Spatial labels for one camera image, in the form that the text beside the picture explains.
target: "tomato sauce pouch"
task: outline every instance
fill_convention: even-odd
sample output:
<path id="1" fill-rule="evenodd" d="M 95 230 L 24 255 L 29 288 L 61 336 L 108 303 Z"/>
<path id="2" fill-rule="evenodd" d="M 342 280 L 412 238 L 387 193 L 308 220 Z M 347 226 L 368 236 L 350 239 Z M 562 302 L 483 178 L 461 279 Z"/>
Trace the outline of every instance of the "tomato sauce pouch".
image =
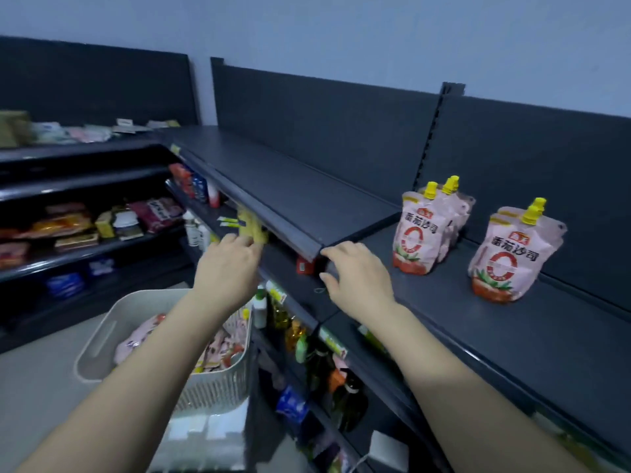
<path id="1" fill-rule="evenodd" d="M 491 302 L 521 298 L 537 279 L 543 264 L 563 244 L 564 229 L 540 223 L 542 211 L 530 206 L 521 217 L 494 214 L 484 242 L 469 264 L 473 292 Z"/>
<path id="2" fill-rule="evenodd" d="M 403 212 L 392 244 L 392 264 L 407 274 L 424 276 L 432 269 L 451 223 L 450 210 L 436 200 L 436 182 L 423 194 L 403 194 Z"/>

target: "left hand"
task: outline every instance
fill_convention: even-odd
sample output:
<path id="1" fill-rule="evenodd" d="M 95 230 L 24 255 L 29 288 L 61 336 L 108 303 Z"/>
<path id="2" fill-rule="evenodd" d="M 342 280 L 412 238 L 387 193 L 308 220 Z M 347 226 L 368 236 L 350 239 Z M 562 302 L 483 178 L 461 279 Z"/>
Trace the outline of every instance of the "left hand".
<path id="1" fill-rule="evenodd" d="M 242 307 L 256 293 L 262 251 L 263 244 L 236 234 L 210 244 L 195 273 L 195 299 L 204 308 L 217 308 L 225 317 Z"/>

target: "hand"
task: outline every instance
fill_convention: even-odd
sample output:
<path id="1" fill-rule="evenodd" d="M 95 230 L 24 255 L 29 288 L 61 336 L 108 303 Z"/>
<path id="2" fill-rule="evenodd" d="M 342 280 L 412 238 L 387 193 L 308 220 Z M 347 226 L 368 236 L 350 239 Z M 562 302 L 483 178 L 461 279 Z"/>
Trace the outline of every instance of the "hand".
<path id="1" fill-rule="evenodd" d="M 195 299 L 226 317 L 242 307 L 256 292 L 262 250 L 262 244 L 236 234 L 210 244 L 195 272 Z"/>
<path id="2" fill-rule="evenodd" d="M 349 316 L 375 329 L 396 306 L 388 271 L 367 246 L 350 241 L 322 249 L 339 274 L 339 282 L 323 272 L 320 278 L 331 300 Z"/>

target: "shelf label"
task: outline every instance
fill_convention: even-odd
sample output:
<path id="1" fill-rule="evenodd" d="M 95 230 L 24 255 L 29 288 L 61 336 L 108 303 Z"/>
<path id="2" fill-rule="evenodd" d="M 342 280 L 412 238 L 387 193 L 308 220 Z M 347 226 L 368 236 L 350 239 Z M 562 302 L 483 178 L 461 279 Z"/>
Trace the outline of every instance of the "shelf label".
<path id="1" fill-rule="evenodd" d="M 346 347 L 344 347 L 340 343 L 340 341 L 333 337 L 333 335 L 325 327 L 320 327 L 317 336 L 320 337 L 320 340 L 323 341 L 327 345 L 327 347 L 331 349 L 333 353 L 335 353 L 335 355 L 342 359 L 346 358 L 346 354 L 348 353 Z"/>
<path id="2" fill-rule="evenodd" d="M 272 281 L 267 281 L 267 283 L 265 284 L 265 290 L 269 292 L 272 299 L 280 303 L 280 305 L 282 305 L 283 302 L 285 302 L 285 299 L 287 299 L 287 294 L 285 293 L 285 291 L 283 291 L 278 285 L 274 284 Z"/>

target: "red circle logo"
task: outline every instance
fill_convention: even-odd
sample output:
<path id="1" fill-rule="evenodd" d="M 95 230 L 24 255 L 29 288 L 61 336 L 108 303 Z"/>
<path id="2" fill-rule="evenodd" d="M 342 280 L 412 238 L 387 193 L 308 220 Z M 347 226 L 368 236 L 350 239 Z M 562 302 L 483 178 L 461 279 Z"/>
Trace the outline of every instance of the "red circle logo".
<path id="1" fill-rule="evenodd" d="M 498 262 L 500 259 L 504 258 L 508 259 L 510 265 L 507 265 L 504 262 Z M 486 264 L 486 273 L 494 281 L 503 282 L 515 275 L 516 268 L 517 259 L 515 259 L 513 254 L 510 252 L 498 252 L 488 260 L 488 263 Z"/>
<path id="2" fill-rule="evenodd" d="M 401 247 L 408 254 L 412 254 L 421 248 L 423 242 L 423 231 L 417 226 L 408 228 L 401 238 Z"/>

